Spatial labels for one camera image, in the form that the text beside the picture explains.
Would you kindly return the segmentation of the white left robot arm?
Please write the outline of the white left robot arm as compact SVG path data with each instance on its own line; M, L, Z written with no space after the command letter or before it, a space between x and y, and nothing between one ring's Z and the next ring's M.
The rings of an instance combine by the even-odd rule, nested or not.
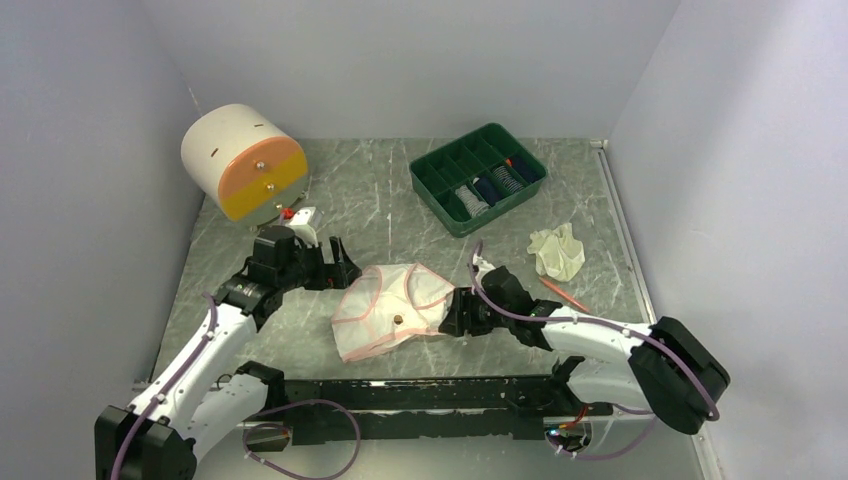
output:
M340 238L333 259L310 242L304 227L271 225L256 236L243 266L215 293L207 313L171 364L125 407L108 406L94 425L99 479L191 479L203 457L237 424L272 420L298 407L283 371L249 361L224 388L223 367L297 290L344 290L362 270Z

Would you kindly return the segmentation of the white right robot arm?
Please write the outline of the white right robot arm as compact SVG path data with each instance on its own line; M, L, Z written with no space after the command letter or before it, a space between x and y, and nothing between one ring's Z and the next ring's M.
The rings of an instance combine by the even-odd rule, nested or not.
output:
M693 435L719 419L727 370L679 320L628 323L536 299L504 267L457 288L438 330L452 337L508 331L527 347L565 355L552 370L552 407L564 415L607 403L654 414Z

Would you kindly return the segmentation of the white pink-trimmed underwear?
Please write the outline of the white pink-trimmed underwear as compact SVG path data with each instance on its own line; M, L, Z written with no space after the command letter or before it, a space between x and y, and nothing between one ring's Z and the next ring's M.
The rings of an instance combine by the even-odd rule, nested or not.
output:
M331 317L340 359L360 361L417 336L438 336L454 290L420 263L365 268Z

